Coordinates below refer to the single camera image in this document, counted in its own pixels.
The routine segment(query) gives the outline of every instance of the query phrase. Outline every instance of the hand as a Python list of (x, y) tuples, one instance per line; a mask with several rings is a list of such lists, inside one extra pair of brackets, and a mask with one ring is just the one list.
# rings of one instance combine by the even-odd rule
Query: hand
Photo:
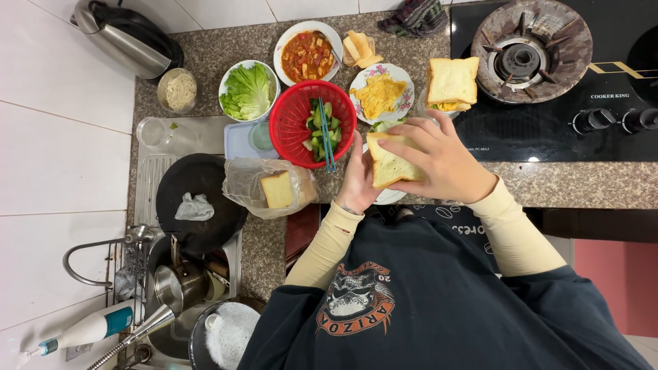
[(411, 138), (422, 151), (401, 143), (378, 141), (382, 148), (420, 167), (427, 174), (424, 182), (399, 181), (388, 188), (467, 204), (484, 199), (494, 190), (498, 178), (468, 152), (448, 116), (434, 109), (427, 110), (427, 114), (439, 122), (441, 129), (431, 120), (412, 118), (388, 130), (389, 134)]
[(345, 170), (345, 180), (336, 204), (355, 215), (363, 214), (377, 200), (382, 190), (372, 187), (372, 156), (370, 151), (363, 153), (363, 139), (354, 131), (352, 154)]

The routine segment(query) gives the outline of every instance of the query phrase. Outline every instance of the pink wall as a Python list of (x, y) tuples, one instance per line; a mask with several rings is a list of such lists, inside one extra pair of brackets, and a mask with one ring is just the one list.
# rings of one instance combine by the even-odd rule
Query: pink wall
[(574, 262), (599, 288), (622, 334), (658, 337), (658, 244), (577, 239)]

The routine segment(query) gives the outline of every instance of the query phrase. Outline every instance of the dish rag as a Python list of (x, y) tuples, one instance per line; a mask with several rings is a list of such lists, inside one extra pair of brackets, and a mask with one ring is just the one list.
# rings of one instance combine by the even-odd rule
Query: dish rag
[(199, 194), (192, 199), (190, 193), (183, 195), (183, 203), (178, 206), (176, 215), (177, 220), (188, 221), (206, 221), (215, 214), (213, 205), (208, 203), (205, 194)]
[(448, 14), (440, 0), (406, 0), (389, 19), (377, 22), (382, 31), (404, 38), (427, 38), (443, 30)]

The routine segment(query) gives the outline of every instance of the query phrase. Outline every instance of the person's left hand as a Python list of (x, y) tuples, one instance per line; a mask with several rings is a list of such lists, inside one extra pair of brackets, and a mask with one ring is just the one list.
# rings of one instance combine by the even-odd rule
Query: person's left hand
[(362, 215), (381, 193), (382, 190), (372, 187), (372, 156), (370, 151), (363, 153), (363, 139), (355, 130), (352, 155), (345, 170), (343, 187), (335, 202), (350, 213)]

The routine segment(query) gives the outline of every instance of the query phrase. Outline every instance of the person's right hand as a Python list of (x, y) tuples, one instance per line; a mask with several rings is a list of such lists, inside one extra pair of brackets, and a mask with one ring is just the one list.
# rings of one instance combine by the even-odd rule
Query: person's right hand
[(378, 141), (383, 149), (420, 167), (427, 174), (424, 182), (398, 181), (388, 188), (462, 203), (484, 199), (494, 190), (498, 178), (478, 163), (461, 143), (448, 116), (435, 109), (427, 110), (427, 114), (439, 122), (441, 129), (431, 120), (421, 118), (411, 118), (405, 124), (388, 129), (389, 134), (411, 138), (422, 151), (397, 142)]

